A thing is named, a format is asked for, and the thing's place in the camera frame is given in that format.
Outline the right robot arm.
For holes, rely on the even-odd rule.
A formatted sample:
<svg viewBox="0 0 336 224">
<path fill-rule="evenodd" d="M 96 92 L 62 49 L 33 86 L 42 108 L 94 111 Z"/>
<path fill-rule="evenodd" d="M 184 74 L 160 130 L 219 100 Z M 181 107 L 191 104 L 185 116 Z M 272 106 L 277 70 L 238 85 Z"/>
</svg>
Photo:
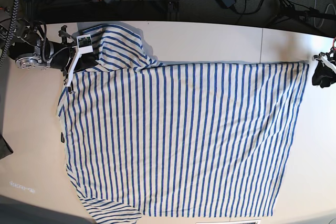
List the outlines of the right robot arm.
<svg viewBox="0 0 336 224">
<path fill-rule="evenodd" d="M 90 35 L 74 36 L 61 26 L 61 42 L 47 37 L 47 25 L 41 20 L 18 17 L 20 0 L 12 8 L 1 7 L 8 17 L 1 23 L 1 64 L 10 57 L 20 69 L 58 69 L 64 77 L 96 66 L 98 56 L 93 52 Z"/>
</svg>

